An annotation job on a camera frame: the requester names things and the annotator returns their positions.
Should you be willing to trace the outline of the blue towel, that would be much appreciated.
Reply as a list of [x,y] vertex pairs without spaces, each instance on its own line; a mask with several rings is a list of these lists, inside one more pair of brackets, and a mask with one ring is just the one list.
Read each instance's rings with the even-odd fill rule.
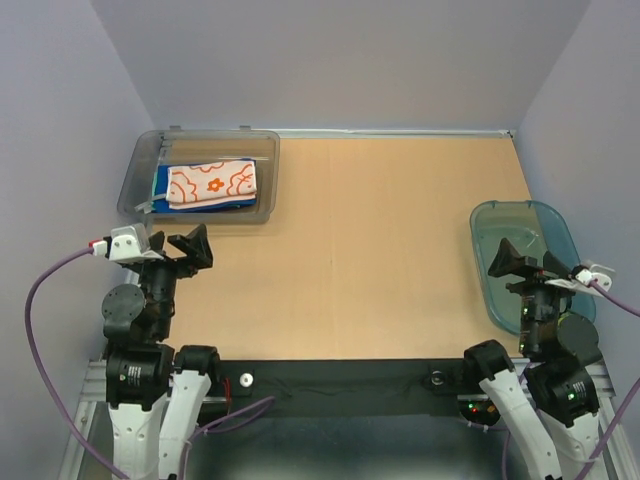
[[253,159],[161,165],[153,184],[152,211],[182,213],[241,208],[254,205],[257,197],[257,166]]

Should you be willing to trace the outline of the orange white patterned towel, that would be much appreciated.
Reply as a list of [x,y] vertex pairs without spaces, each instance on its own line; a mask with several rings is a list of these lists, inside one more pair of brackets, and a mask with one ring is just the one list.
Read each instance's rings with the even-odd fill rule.
[[169,167],[166,199],[171,209],[217,207],[257,199],[256,162],[233,159]]

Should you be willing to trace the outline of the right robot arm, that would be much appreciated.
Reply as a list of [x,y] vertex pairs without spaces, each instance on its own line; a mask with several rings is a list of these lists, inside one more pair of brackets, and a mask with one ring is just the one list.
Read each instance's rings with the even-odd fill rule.
[[606,478],[600,402],[587,370],[603,357],[599,334],[570,306],[578,292],[608,292],[614,270],[593,262],[568,268],[551,252],[537,261],[502,239],[488,274],[519,279],[506,288],[521,299],[519,352],[531,365],[518,373],[505,348],[488,340],[465,351],[461,381],[497,408],[531,478]]

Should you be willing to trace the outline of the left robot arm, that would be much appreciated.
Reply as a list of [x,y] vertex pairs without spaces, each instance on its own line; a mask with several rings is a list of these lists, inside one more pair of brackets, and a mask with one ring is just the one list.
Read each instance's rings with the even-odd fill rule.
[[137,276],[109,291],[101,306],[114,466],[128,479],[180,479],[203,400],[222,384],[215,347],[175,350],[165,342],[178,281],[214,264],[207,229],[166,236],[133,224],[92,249]]

